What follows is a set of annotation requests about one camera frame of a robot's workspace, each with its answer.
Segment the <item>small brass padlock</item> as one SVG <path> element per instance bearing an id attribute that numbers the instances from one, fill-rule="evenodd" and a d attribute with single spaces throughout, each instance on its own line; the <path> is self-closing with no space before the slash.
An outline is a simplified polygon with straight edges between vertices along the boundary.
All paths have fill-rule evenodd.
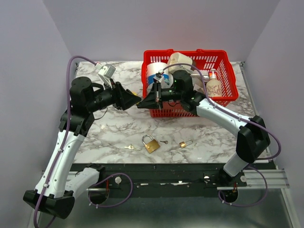
<path id="1" fill-rule="evenodd" d="M 193 140 L 186 140 L 179 143 L 181 148 L 185 148 L 193 143 Z"/>

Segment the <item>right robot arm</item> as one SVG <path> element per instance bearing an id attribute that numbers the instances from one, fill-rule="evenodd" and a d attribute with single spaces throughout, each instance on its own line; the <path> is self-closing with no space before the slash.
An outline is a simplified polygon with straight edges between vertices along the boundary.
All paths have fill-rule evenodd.
<path id="1" fill-rule="evenodd" d="M 181 107 L 195 116 L 207 118 L 225 128 L 237 138 L 236 152 L 223 166 L 218 180 L 229 186 L 236 175 L 258 159 L 270 144 L 264 120 L 259 116 L 249 118 L 209 101 L 205 94 L 194 90 L 192 78 L 184 70 L 173 73 L 173 86 L 162 88 L 155 81 L 148 95 L 137 105 L 144 109 L 162 109 L 164 102 L 178 101 Z"/>

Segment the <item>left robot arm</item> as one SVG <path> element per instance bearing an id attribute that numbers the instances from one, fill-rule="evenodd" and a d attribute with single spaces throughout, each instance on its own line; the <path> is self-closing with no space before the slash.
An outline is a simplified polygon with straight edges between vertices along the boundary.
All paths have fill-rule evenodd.
<path id="1" fill-rule="evenodd" d="M 105 168 L 94 164 L 67 180 L 76 153 L 95 121 L 94 112 L 111 105 L 126 110 L 141 98 L 124 89 L 119 82 L 110 80 L 110 85 L 103 86 L 82 76 L 72 81 L 68 101 L 47 168 L 35 188 L 23 196 L 36 213 L 43 212 L 61 219 L 67 218 L 75 200 L 89 187 L 99 188 L 105 183 Z"/>

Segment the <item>large brass padlock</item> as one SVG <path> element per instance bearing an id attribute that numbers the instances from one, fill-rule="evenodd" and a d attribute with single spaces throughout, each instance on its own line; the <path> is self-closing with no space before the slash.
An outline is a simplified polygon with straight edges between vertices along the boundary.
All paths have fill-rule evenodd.
<path id="1" fill-rule="evenodd" d="M 146 138 L 150 139 L 150 141 L 148 143 L 145 142 Z M 142 137 L 142 143 L 144 144 L 144 146 L 149 154 L 153 153 L 154 151 L 156 151 L 157 149 L 160 148 L 159 143 L 151 135 L 148 135 L 148 134 L 146 134 Z"/>

